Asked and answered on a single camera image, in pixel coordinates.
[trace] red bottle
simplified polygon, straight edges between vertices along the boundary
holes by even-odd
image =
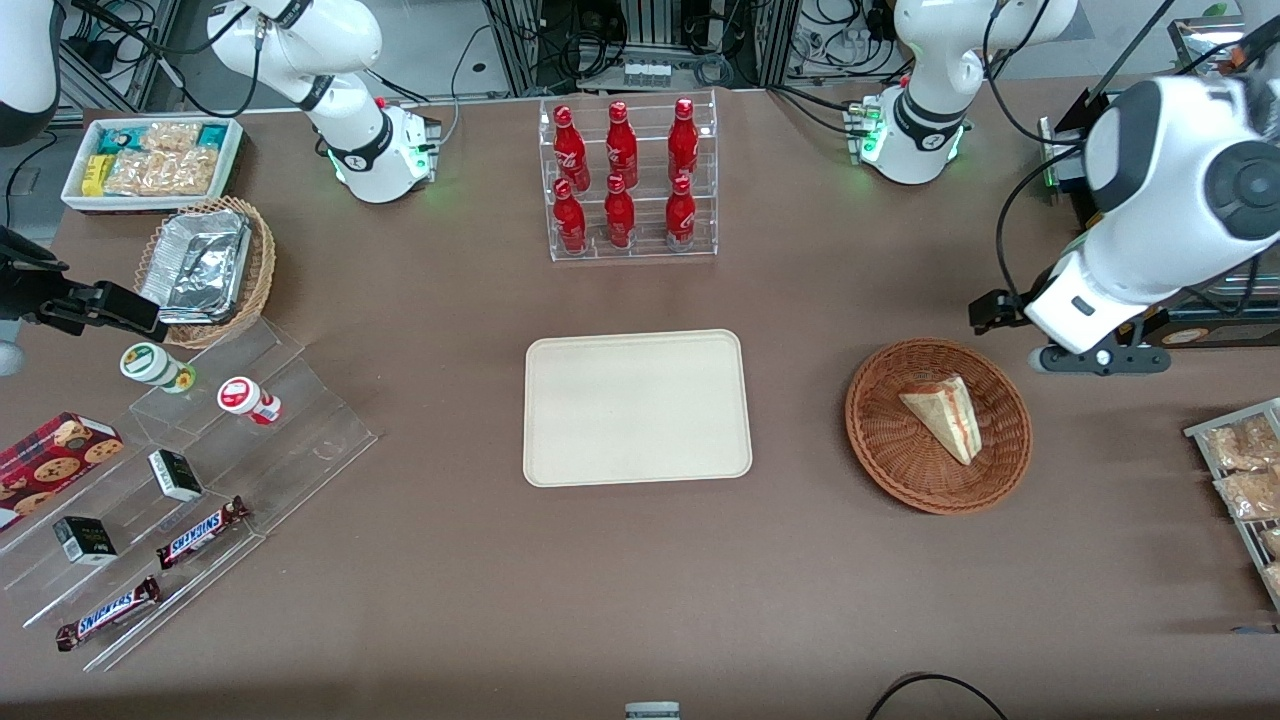
[[[667,199],[667,247],[684,252],[694,245],[694,213],[698,204],[689,193],[689,176],[680,176],[671,183]]]
[[[667,173],[672,182],[681,173],[690,177],[698,169],[698,127],[694,124],[694,101],[676,100],[676,122],[667,136]]]
[[[618,250],[627,250],[635,242],[636,204],[627,192],[627,183],[620,173],[609,176],[609,196],[604,199],[604,217],[609,223],[609,242]]]
[[[609,152],[609,172],[618,173],[632,188],[640,182],[640,154],[636,149],[636,131],[627,120],[627,104],[621,100],[609,105],[609,135],[604,138]]]
[[[556,164],[561,176],[573,183],[575,192],[591,187],[591,173],[586,169],[586,143],[582,133],[573,127],[573,113],[564,105],[556,108]]]
[[[581,255],[586,252],[586,215],[582,204],[573,197],[573,186],[564,178],[556,178],[552,186],[556,191],[556,204],[552,214],[556,217],[556,232],[561,236],[564,252]]]

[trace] brown table surface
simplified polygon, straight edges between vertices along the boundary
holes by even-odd
[[[1084,81],[1007,86],[1032,123]],[[303,115],[244,115],[239,193],[279,247],[266,314],[385,436],[116,670],[82,674],[3,606],[0,716],[599,719],[671,698],[691,720],[861,717],[937,670],[1014,717],[1274,717],[1280,638],[1228,633],[1267,598],[1180,430],[1280,395],[1276,351],[1038,375],[1036,329],[966,325],[1000,282],[996,213],[1038,151],[989,95],[923,187],[850,167],[771,95],[717,97],[721,255],[652,266],[548,260],[536,101],[466,106],[439,181],[387,206],[334,182]],[[129,283],[155,224],[68,211],[54,247],[76,278]],[[1018,277],[1073,228],[1065,205],[1019,201]],[[746,477],[525,482],[531,342],[695,328],[742,341]],[[991,511],[910,510],[849,447],[854,370],[914,336],[969,342],[1027,401],[1034,459]],[[115,368],[129,337],[24,328],[0,443],[61,410],[119,415],[141,391]],[[984,712],[918,685],[882,717]]]

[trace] wicker basket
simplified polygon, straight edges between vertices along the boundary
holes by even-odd
[[[961,465],[897,393],[911,382],[964,378],[982,452]],[[1012,492],[1032,456],[1032,424],[1014,383],[989,360],[947,340],[882,347],[863,363],[845,398],[845,428],[858,460],[886,492],[938,515],[986,510]]]
[[[250,256],[244,263],[244,279],[241,281],[239,307],[236,315],[221,325],[169,325],[169,337],[165,342],[191,350],[204,350],[214,342],[225,337],[234,337],[250,327],[262,314],[266,305],[266,296],[271,292],[271,273],[275,272],[275,240],[271,237],[271,228],[266,227],[262,215],[248,202],[237,197],[219,197],[183,208],[179,214],[212,213],[215,210],[236,210],[248,217],[253,224],[253,234],[250,238]],[[151,242],[142,252],[142,261],[138,272],[133,275],[133,291],[142,290],[142,281],[151,266],[151,254],[155,252],[156,241],[160,238],[160,228],[151,233]]]

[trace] acrylic display rack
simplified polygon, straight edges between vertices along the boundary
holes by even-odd
[[[1210,473],[1213,475],[1213,487],[1219,491],[1219,495],[1222,493],[1222,479],[1226,478],[1228,473],[1219,468],[1217,461],[1213,459],[1213,454],[1210,451],[1208,443],[1204,439],[1206,433],[1215,428],[1231,425],[1256,415],[1262,415],[1271,425],[1271,432],[1280,438],[1280,418],[1277,418],[1277,413],[1280,413],[1280,398],[1260,402],[1258,405],[1222,415],[1221,418],[1216,418],[1183,430],[1184,436],[1196,441],[1196,447],[1199,448],[1201,455],[1204,457],[1204,462],[1208,465]],[[1233,515],[1231,521],[1235,524],[1235,529],[1240,532],[1240,538],[1244,539],[1244,547],[1248,550],[1249,559],[1253,560],[1253,565],[1257,568],[1260,575],[1262,574],[1262,569],[1268,564],[1280,561],[1280,557],[1271,557],[1271,553],[1267,552],[1267,547],[1263,544],[1261,537],[1263,532],[1280,525],[1280,520],[1240,520]],[[1277,593],[1276,589],[1266,582],[1263,582],[1263,585],[1267,588],[1267,594],[1271,596],[1271,603],[1277,611],[1280,611],[1280,593]]]
[[[667,136],[675,120],[676,100],[694,101],[694,124],[698,126],[698,169],[690,188],[698,213],[694,215],[694,241],[689,250],[673,252],[667,247],[667,199],[671,196],[671,178],[667,174]],[[631,127],[636,131],[640,159],[640,182],[631,188],[636,206],[636,238],[628,250],[618,250],[609,243],[604,220],[604,199],[608,195],[605,179],[609,161],[604,138],[609,132],[609,102],[623,100]],[[558,105],[573,110],[573,124],[586,142],[586,167],[591,173],[591,186],[579,193],[577,200],[586,213],[586,252],[570,255],[556,233],[556,201],[552,183],[559,177],[556,164],[556,124],[550,119]],[[563,97],[543,100],[539,109],[538,150],[543,169],[543,202],[547,206],[547,234],[552,260],[627,260],[634,258],[677,259],[716,255],[719,249],[719,223],[717,196],[718,156],[716,95],[709,91],[684,94],[637,94],[609,97]]]
[[[72,652],[88,670],[109,670],[218,578],[260,546],[291,512],[374,443],[376,437],[329,391],[302,347],[266,320],[197,355],[196,386],[183,395],[151,389],[113,425],[125,443],[99,469],[0,536],[0,582],[23,626],[47,634],[155,575],[164,601],[131,614]],[[270,425],[218,407],[224,380],[246,375],[282,401]],[[147,456],[180,452],[204,487],[196,502],[161,495]],[[196,555],[161,570],[155,555],[239,495],[252,515]],[[64,515],[97,518],[119,556],[104,566],[74,565],[54,537]]]

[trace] snack box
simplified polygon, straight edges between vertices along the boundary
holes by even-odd
[[[218,151],[218,164],[214,167],[214,179],[209,183],[209,192],[205,195],[169,195],[154,197],[84,195],[81,190],[82,181],[84,179],[84,170],[88,168],[90,158],[99,152],[99,145],[102,142],[102,136],[108,132],[136,128],[154,122],[201,123],[205,126],[227,127],[227,135],[223,137],[223,145]],[[227,186],[230,183],[232,170],[236,167],[236,159],[243,135],[244,132],[241,128],[241,124],[236,120],[229,118],[211,118],[209,115],[152,115],[93,120],[87,128],[84,128],[84,138],[81,140],[79,150],[76,151],[76,161],[72,163],[72,169],[67,173],[67,182],[63,184],[63,202],[67,204],[68,208],[86,214],[140,214],[175,210],[178,208],[195,205],[202,200],[221,197],[225,195]]]
[[[0,451],[0,532],[123,448],[115,428],[63,413]]]

